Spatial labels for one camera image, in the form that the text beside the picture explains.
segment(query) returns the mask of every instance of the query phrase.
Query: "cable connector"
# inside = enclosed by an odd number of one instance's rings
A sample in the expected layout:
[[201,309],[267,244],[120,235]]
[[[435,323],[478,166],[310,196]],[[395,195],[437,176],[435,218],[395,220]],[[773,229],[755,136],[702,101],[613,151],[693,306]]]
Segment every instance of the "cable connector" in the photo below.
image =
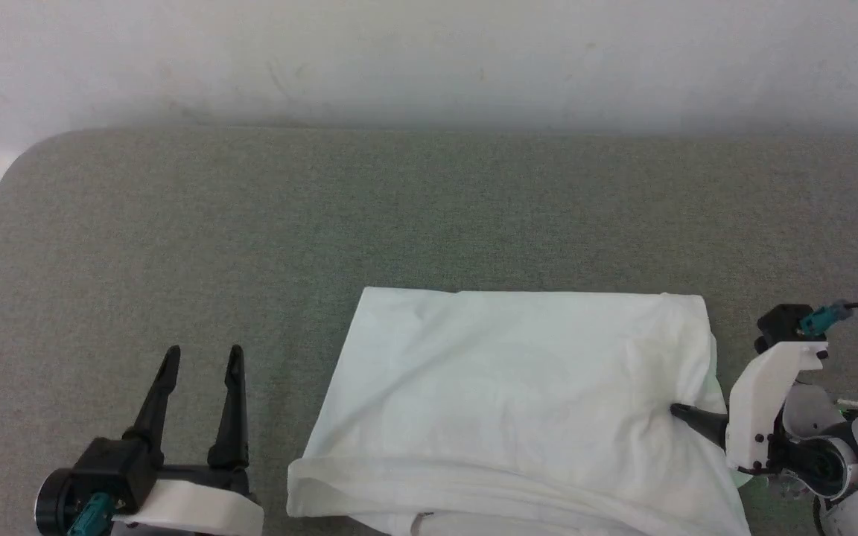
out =
[[810,338],[823,335],[835,323],[852,316],[852,309],[847,307],[847,303],[845,299],[837,299],[830,306],[820,307],[800,320],[797,331],[800,335],[810,336]]
[[74,520],[68,536],[103,536],[112,527],[115,502],[107,493],[95,493],[85,505],[81,515]]

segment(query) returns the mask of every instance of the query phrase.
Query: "gray fabric surface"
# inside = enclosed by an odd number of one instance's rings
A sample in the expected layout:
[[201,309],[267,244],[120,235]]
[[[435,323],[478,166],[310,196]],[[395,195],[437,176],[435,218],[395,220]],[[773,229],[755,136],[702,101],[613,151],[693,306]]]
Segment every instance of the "gray fabric surface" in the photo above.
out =
[[[203,461],[248,359],[266,534],[365,285],[703,295],[731,386],[758,316],[858,299],[858,142],[179,129],[63,135],[0,187],[0,535],[51,469],[136,414],[173,343],[169,462]],[[858,313],[815,376],[858,398]],[[743,491],[757,535],[810,505]]]

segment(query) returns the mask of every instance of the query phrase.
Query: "wrinkled cloth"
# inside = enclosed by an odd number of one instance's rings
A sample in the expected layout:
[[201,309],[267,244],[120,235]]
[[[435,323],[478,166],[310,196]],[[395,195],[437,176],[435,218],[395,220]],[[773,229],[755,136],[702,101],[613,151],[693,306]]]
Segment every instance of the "wrinkled cloth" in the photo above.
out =
[[403,534],[749,536],[700,296],[367,288],[290,516]]

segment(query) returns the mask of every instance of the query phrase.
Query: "white wall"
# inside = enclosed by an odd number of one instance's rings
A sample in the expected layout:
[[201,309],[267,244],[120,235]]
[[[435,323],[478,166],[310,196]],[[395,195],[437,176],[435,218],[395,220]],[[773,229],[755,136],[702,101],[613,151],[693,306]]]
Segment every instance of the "white wall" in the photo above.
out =
[[858,135],[858,0],[0,0],[0,170],[153,123]]

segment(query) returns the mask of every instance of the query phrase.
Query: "robotic arm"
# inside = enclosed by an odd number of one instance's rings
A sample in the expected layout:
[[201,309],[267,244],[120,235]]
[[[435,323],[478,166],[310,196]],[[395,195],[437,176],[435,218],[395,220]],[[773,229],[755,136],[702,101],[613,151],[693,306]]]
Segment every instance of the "robotic arm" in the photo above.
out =
[[825,330],[856,306],[778,305],[757,322],[760,355],[730,391],[729,415],[671,405],[675,417],[724,449],[731,469],[791,479],[813,493],[813,521],[824,536],[858,536],[858,403],[832,401],[796,377],[823,368]]
[[180,357],[180,348],[171,346],[134,425],[120,440],[95,438],[72,468],[57,469],[45,479],[35,501],[35,526],[42,536],[259,536],[263,508],[246,472],[243,350],[231,349],[224,377],[227,398],[207,465],[165,465],[161,453]]

